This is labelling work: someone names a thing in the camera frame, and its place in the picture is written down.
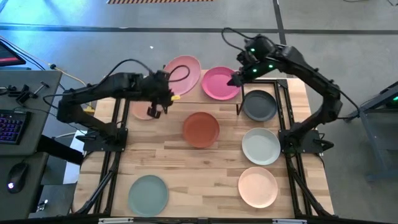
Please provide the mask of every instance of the wooden tabletop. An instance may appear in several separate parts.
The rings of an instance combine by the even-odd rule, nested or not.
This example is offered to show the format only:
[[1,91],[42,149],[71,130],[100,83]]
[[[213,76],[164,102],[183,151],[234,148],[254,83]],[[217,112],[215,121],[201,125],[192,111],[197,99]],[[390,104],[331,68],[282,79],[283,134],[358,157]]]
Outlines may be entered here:
[[[299,79],[288,79],[288,84],[294,118],[296,121],[303,121],[310,116],[305,85]],[[272,85],[245,85],[246,93],[256,89],[275,96]],[[270,207],[250,207],[239,196],[237,188],[242,172],[256,166],[242,152],[241,140],[244,134],[252,128],[264,127],[277,135],[280,129],[277,115],[270,121],[256,122],[243,112],[236,115],[235,103],[240,102],[239,100],[219,102],[204,98],[199,91],[200,83],[190,93],[183,95],[180,103],[174,103],[169,108],[169,113],[163,114],[160,119],[142,121],[129,115],[129,137],[119,166],[112,216],[137,216],[127,206],[129,189],[139,177],[152,174],[163,179],[169,188],[169,201],[159,214],[160,217],[294,217],[283,155],[273,164],[264,166],[275,176],[279,188],[277,199]],[[99,100],[95,117],[110,122],[113,106],[113,99]],[[284,114],[287,114],[284,100],[282,106]],[[184,120],[198,111],[212,114],[220,124],[217,142],[206,149],[195,149],[182,137]],[[84,204],[98,185],[103,157],[103,152],[94,152],[82,165],[75,192],[75,209]],[[321,160],[309,154],[303,154],[302,157],[309,189],[326,211],[333,213]],[[297,189],[300,208],[304,211],[302,193],[299,187]],[[108,188],[104,191],[101,210],[104,209],[107,195]]]

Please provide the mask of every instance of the concrete floor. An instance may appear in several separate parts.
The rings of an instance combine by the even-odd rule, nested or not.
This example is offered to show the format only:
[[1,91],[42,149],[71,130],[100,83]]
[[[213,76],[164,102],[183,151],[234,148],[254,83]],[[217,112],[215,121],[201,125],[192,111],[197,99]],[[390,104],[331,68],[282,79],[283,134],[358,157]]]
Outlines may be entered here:
[[[384,0],[357,3],[279,0],[279,4],[285,29],[398,30],[398,7]],[[106,5],[105,0],[11,0],[1,11],[0,21],[52,26],[277,28],[272,0],[131,5]],[[157,69],[178,55],[190,54],[200,60],[203,68],[239,67],[235,60],[238,52],[228,47],[217,33],[2,30],[0,34],[90,83],[98,82],[125,58],[137,58]],[[278,34],[265,35],[279,43]],[[286,35],[287,44],[302,51],[310,65],[334,79],[357,104],[398,80],[397,38],[396,35]],[[228,34],[228,39],[243,45],[238,35]],[[123,65],[118,71],[144,72],[135,64]],[[278,72],[268,76],[285,77]],[[62,85],[80,86],[66,77],[62,78]],[[307,91],[311,109],[315,111],[322,99],[313,90]],[[345,99],[343,103],[341,115],[354,110]],[[335,121],[318,128],[326,133],[325,139],[335,143],[335,147],[325,153],[335,213],[344,218],[397,223],[398,181],[365,181],[364,175],[376,172],[377,167],[361,123],[358,120],[351,124]],[[44,134],[56,136],[71,131],[71,127],[49,117]]]

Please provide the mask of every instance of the computer mouse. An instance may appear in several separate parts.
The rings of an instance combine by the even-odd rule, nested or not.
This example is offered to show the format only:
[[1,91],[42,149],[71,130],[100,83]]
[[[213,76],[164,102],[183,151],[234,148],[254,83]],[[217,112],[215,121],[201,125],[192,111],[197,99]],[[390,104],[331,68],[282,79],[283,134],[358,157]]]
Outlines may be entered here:
[[15,194],[20,192],[25,185],[25,178],[29,165],[25,162],[15,164],[10,172],[8,173],[7,179],[7,190],[8,192]]

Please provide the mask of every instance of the computer monitor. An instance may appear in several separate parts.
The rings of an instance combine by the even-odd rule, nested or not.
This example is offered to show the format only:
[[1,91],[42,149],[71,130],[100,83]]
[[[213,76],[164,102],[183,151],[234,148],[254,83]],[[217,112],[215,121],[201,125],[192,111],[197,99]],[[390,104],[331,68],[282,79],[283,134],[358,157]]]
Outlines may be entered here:
[[24,65],[26,61],[0,41],[0,67],[8,65]]

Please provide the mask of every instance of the yellow warning stripe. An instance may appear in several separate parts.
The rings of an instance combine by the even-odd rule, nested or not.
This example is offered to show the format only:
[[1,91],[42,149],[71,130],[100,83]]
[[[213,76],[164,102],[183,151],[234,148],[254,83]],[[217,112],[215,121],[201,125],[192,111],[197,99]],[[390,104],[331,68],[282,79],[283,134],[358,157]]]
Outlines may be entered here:
[[213,0],[108,0],[108,4],[170,3],[170,2],[210,2]]

